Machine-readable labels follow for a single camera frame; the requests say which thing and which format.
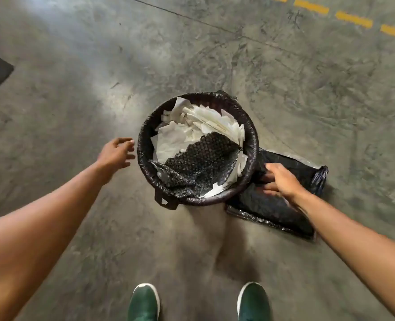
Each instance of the person's right shoe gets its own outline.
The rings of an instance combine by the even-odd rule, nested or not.
[[[271,321],[269,299],[256,282],[246,283],[238,297],[238,321]]]
[[[157,321],[160,299],[156,287],[151,284],[136,286],[128,309],[128,321]]]

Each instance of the forearm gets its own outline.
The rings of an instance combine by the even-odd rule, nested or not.
[[[0,218],[0,320],[15,317],[76,233],[103,180],[96,165]]]
[[[395,314],[395,242],[310,193],[298,195],[295,203],[325,242]]]

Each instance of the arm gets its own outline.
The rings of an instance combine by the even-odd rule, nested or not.
[[[263,191],[281,195],[301,210],[323,240],[395,315],[395,242],[305,190],[279,163],[266,165]]]
[[[52,270],[102,186],[134,159],[134,141],[106,144],[69,182],[0,218],[0,320],[12,320]]]

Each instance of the white shoe sole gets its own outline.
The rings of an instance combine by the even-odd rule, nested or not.
[[[241,308],[242,295],[244,294],[245,289],[247,288],[247,286],[250,285],[250,284],[258,284],[258,285],[260,285],[260,284],[257,283],[257,282],[247,282],[247,283],[242,287],[241,291],[239,292],[239,296],[238,296],[238,318],[239,318],[239,309]]]
[[[152,285],[152,284],[142,283],[142,284],[139,284],[138,286],[135,287],[134,292],[135,292],[135,290],[136,290],[138,287],[144,287],[144,286],[150,286],[150,288],[151,288],[151,289],[153,290],[153,292],[154,292],[154,295],[156,296],[156,301],[157,301],[157,318],[159,318],[159,313],[160,313],[160,298],[159,298],[159,294],[158,294],[158,292],[157,292],[156,287],[154,287],[154,285]]]

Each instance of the person's left hand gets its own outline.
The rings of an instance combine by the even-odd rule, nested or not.
[[[104,145],[96,164],[108,174],[106,182],[109,182],[119,169],[130,166],[128,160],[133,160],[135,156],[129,152],[135,150],[134,145],[135,141],[130,137],[118,137]]]

